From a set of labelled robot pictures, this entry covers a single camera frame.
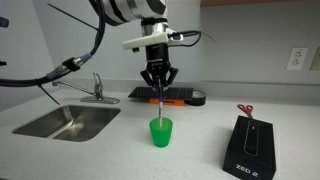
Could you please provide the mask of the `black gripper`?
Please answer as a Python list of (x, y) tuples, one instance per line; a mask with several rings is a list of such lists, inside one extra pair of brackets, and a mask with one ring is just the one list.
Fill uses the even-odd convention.
[(168, 45), (165, 43), (145, 47), (147, 69), (140, 72), (148, 86), (157, 87), (157, 76), (161, 78), (162, 86), (168, 87), (176, 78), (177, 68), (169, 62)]

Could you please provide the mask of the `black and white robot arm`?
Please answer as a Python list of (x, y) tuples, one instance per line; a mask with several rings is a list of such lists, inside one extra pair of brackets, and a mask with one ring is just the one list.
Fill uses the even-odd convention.
[(124, 50), (138, 52), (145, 48), (147, 67), (141, 72), (145, 82), (155, 88), (170, 85), (178, 70), (169, 62), (168, 48), (183, 36), (169, 28), (166, 0), (89, 0), (106, 24), (119, 26), (141, 21), (142, 36), (122, 43)]

